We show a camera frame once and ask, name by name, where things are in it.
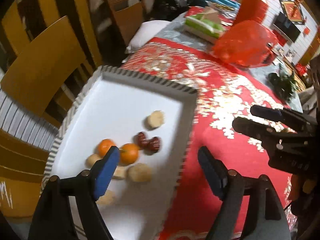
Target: pastry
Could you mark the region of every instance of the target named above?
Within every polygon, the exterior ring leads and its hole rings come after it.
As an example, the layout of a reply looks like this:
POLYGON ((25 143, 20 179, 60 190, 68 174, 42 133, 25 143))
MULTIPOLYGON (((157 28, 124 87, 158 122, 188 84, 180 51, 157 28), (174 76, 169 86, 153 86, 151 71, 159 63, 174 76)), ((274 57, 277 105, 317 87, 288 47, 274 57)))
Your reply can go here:
POLYGON ((158 128, 164 124, 164 114, 162 111, 154 111, 151 115, 147 118, 148 124, 152 128, 158 128))
POLYGON ((101 157, 100 157, 99 155, 97 155, 97 154, 92 154, 92 155, 90 155, 90 156, 87 158, 85 164, 86 164, 89 168, 92 168, 92 166, 93 166, 93 165, 96 163, 96 161, 98 161, 98 160, 101 160, 101 157))
POLYGON ((125 179, 125 167, 117 166, 115 172, 113 173, 113 179, 125 179))
POLYGON ((106 205, 110 205, 112 204, 112 202, 116 199, 116 195, 113 191, 111 190, 108 190, 106 191, 106 193, 101 196, 97 201, 96 203, 98 205, 101 205, 101 206, 106 206, 106 205))
POLYGON ((151 181, 152 170, 144 163, 137 163, 129 168, 128 176, 134 182, 147 182, 151 181))

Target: red container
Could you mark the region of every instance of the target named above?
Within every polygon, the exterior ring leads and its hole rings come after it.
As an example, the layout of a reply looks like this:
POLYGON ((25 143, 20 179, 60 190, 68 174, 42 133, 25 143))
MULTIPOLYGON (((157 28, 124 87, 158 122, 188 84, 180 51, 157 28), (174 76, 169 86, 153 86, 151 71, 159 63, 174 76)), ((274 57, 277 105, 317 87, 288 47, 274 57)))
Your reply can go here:
POLYGON ((266 17, 268 8, 267 0, 242 0, 237 17, 233 22, 233 26, 246 20, 253 20, 261 24, 263 19, 266 17))

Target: television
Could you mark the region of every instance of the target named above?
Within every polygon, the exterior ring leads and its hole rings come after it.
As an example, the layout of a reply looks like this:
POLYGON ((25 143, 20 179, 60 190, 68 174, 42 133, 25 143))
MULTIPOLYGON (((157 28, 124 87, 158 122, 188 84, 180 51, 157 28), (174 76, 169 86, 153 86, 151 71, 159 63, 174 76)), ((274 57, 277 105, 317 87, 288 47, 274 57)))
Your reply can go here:
POLYGON ((301 31, 282 12, 277 16, 274 25, 281 30, 292 42, 295 42, 301 31))

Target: wooden chair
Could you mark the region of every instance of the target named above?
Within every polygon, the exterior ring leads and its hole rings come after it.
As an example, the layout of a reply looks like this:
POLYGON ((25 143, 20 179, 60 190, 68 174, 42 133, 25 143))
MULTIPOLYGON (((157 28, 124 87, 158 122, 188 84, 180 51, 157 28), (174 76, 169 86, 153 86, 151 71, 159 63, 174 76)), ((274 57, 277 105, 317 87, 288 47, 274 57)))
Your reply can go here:
POLYGON ((15 219, 31 218, 39 200, 48 152, 0 129, 0 210, 15 219))
POLYGON ((65 16, 28 44, 1 80, 4 92, 32 113, 60 127, 93 69, 65 16))
POLYGON ((109 6, 113 23, 119 29, 124 43, 128 45, 140 25, 145 21, 146 7, 144 0, 140 0, 132 6, 116 11, 115 6, 125 1, 129 0, 104 0, 109 6))
POLYGON ((0 24, 0 42, 9 65, 30 41, 63 16, 68 16, 89 63, 95 68, 102 65, 86 0, 15 0, 0 24))

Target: striped wall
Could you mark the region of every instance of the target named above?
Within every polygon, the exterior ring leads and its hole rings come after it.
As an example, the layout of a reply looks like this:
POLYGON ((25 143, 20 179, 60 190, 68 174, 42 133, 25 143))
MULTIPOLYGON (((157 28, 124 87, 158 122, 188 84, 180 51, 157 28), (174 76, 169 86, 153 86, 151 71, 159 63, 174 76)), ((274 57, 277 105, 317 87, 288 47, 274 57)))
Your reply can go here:
MULTIPOLYGON (((0 69, 0 80, 4 72, 0 69)), ((58 129, 12 101, 0 87, 0 128, 12 136, 49 150, 58 129)))
MULTIPOLYGON (((282 8, 279 0, 268 0, 269 9, 267 12, 267 16, 263 21, 263 25, 266 27, 273 28, 273 22, 275 17, 278 16, 279 12, 282 12, 282 8)), ((284 53, 286 54, 289 49, 295 50, 297 52, 296 56, 293 58, 292 62, 294 64, 298 63, 303 54, 306 52, 308 47, 310 46, 313 38, 317 33, 317 24, 312 16, 308 13, 308 11, 301 6, 302 13, 307 16, 306 25, 296 25, 297 28, 301 31, 299 37, 297 38, 295 43, 287 42, 284 46, 284 53), (303 35, 303 30, 308 27, 310 29, 310 33, 308 35, 303 35)))

